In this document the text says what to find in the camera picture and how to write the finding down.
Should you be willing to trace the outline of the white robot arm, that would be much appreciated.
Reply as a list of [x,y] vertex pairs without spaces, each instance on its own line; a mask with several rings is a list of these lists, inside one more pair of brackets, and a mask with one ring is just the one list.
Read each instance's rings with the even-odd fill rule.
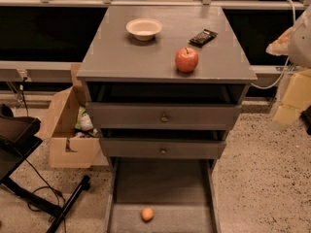
[[286,55],[291,63],[301,67],[288,81],[280,83],[281,99],[273,109],[271,127],[285,130],[311,106],[311,6],[266,52]]

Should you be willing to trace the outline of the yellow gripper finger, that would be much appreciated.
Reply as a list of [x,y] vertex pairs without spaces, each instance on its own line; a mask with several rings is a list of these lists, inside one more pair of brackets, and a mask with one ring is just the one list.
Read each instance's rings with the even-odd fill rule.
[[272,118],[275,126],[291,126],[311,106],[311,70],[293,74]]
[[278,39],[269,44],[266,52],[271,55],[280,56],[288,54],[289,38],[292,33],[292,28],[288,28]]

